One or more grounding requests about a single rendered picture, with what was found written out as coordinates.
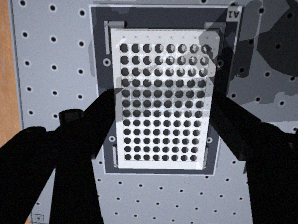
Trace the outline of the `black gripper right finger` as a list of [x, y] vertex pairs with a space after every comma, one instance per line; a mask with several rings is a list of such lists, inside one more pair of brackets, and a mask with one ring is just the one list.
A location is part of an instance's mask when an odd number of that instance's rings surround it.
[[212, 93], [209, 123], [246, 161], [253, 224], [298, 224], [298, 128], [285, 133], [261, 122], [220, 92]]

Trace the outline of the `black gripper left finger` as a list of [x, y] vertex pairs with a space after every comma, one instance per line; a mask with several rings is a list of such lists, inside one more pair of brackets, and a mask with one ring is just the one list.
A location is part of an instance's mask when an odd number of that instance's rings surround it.
[[0, 148], [0, 224], [25, 224], [54, 169], [49, 224], [104, 224], [91, 159], [115, 120], [113, 91], [58, 115], [54, 131], [27, 127]]

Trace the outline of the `white well plate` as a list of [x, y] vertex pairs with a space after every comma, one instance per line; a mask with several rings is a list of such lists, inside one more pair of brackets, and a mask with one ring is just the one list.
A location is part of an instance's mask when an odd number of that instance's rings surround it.
[[111, 29], [119, 168], [203, 168], [219, 42], [219, 30]]

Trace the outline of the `grey perforated base plate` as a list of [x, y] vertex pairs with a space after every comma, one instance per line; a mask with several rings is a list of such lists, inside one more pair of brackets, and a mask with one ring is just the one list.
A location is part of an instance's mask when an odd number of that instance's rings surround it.
[[[285, 133], [298, 128], [298, 0], [8, 0], [20, 130], [54, 131], [96, 99], [89, 4], [242, 6], [228, 98]], [[253, 224], [246, 161], [220, 139], [214, 176], [104, 174], [104, 224]]]

